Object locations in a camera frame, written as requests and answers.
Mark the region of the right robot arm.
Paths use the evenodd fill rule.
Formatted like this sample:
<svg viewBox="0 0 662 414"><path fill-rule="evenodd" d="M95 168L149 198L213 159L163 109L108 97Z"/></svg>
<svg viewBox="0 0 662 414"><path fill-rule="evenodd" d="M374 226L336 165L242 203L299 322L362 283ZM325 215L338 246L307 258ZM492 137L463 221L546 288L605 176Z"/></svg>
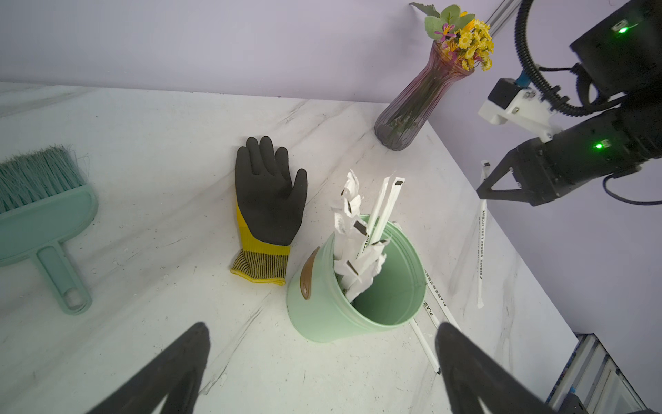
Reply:
<svg viewBox="0 0 662 414"><path fill-rule="evenodd" d="M661 4L630 1L572 43L579 105L546 80L529 51L532 4L520 4L517 79L500 79L480 108L491 124L532 138L503 157L477 189L483 200L553 202L593 179L637 173L661 155Z"/></svg>

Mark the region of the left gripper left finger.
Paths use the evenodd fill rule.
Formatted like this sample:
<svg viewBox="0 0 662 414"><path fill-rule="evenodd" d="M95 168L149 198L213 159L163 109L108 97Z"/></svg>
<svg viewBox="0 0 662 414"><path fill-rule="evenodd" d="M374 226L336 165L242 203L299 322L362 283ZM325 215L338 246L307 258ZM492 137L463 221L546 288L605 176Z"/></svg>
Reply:
<svg viewBox="0 0 662 414"><path fill-rule="evenodd" d="M193 324L92 413L192 413L210 353L210 331Z"/></svg>

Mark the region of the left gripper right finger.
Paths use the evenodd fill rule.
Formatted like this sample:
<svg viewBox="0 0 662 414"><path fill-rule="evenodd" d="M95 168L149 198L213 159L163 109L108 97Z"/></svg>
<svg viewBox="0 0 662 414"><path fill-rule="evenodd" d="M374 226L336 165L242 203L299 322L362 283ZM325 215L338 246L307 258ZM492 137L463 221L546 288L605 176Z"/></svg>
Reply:
<svg viewBox="0 0 662 414"><path fill-rule="evenodd" d="M453 413L553 412L452 324L440 325L435 351Z"/></svg>

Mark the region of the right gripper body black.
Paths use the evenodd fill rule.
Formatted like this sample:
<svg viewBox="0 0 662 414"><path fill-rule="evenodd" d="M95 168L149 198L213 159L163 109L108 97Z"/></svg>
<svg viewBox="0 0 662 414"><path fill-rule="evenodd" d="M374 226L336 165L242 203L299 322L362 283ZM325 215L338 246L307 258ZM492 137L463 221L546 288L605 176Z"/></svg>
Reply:
<svg viewBox="0 0 662 414"><path fill-rule="evenodd" d="M551 203L574 190L574 184L553 169L545 144L539 138L516 147L514 177L525 201L532 206Z"/></svg>

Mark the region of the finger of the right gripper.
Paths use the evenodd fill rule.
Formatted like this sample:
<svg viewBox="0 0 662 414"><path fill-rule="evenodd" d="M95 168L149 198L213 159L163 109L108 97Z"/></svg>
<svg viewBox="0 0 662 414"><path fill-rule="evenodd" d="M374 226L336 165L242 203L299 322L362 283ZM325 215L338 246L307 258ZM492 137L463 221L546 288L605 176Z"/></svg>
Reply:
<svg viewBox="0 0 662 414"><path fill-rule="evenodd" d="M495 186L500 179L503 179L510 172L510 168L515 164L515 151L510 151L503 157L496 167L491 169L491 172L483 180L477 189L477 195L482 200L502 200L502 201L519 201L520 190L495 190Z"/></svg>

